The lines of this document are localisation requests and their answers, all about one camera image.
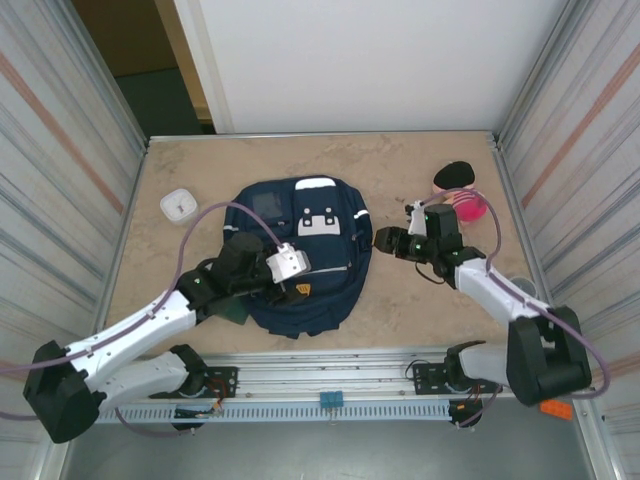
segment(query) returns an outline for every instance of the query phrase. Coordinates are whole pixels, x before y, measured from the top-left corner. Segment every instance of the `backpack zipper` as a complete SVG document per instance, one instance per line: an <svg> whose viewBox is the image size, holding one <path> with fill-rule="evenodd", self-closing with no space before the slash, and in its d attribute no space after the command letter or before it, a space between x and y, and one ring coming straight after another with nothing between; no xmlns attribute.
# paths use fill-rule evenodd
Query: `backpack zipper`
<svg viewBox="0 0 640 480"><path fill-rule="evenodd" d="M299 275L299 277L304 277L305 275L313 275L314 273L344 272L350 266L351 262L349 262L349 265L345 265L343 267L321 268L320 270L313 270L311 272L303 273L302 275Z"/></svg>

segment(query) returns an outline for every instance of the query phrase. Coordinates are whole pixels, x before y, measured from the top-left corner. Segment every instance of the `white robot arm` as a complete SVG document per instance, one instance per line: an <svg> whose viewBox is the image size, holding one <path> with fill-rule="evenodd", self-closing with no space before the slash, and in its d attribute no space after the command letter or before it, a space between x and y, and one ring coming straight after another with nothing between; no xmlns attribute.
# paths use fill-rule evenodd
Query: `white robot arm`
<svg viewBox="0 0 640 480"><path fill-rule="evenodd" d="M168 295L165 292L112 327L65 348L56 342L40 347L34 363L72 359L31 370L24 397L51 439L62 443L86 431L100 413L131 400L176 390L195 394L204 385L206 365L188 345L127 365L160 342L223 311L233 297L259 292L272 304L301 300L295 288L287 290L282 282L309 268L304 252L286 243L267 256L257 236L237 233L217 258L182 274Z"/></svg>
<svg viewBox="0 0 640 480"><path fill-rule="evenodd" d="M403 260L430 263L437 276L475 300L508 330L506 345L478 341L451 347L443 368L430 366L428 370L438 374L422 382L431 388L444 383L464 391L479 379L488 380L508 386L525 405L591 384L585 348L541 314L552 313L579 333L578 318L570 308L552 308L520 290L495 268L487 269L485 255L463 245L451 206L417 202L406 210L411 217L409 229L380 229L374 246Z"/></svg>

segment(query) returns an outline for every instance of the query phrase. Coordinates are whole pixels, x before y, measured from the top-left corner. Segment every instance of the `white patch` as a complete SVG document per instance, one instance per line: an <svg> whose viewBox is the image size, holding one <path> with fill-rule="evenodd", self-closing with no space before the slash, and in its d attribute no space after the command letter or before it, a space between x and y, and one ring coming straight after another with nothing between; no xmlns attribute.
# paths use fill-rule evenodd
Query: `white patch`
<svg viewBox="0 0 640 480"><path fill-rule="evenodd" d="M305 178L296 182L296 190L305 190L307 188L335 187L336 182L326 177Z"/></svg>

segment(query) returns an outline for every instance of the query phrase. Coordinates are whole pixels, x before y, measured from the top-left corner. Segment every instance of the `small white container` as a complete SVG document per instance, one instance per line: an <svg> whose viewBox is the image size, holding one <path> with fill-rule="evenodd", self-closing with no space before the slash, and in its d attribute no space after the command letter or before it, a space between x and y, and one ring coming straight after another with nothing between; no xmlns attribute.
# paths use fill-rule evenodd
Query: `small white container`
<svg viewBox="0 0 640 480"><path fill-rule="evenodd" d="M184 225L198 215L198 202L188 190L179 188L160 200L160 209L171 223Z"/></svg>

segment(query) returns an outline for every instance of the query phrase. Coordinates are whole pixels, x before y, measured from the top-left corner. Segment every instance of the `orange object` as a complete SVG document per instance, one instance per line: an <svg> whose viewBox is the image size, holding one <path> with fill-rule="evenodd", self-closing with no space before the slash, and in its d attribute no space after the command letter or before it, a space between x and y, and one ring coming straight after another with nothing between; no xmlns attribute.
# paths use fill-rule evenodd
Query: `orange object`
<svg viewBox="0 0 640 480"><path fill-rule="evenodd" d="M570 404L558 400L545 400L540 404L540 411L564 420L573 418L573 408Z"/></svg>

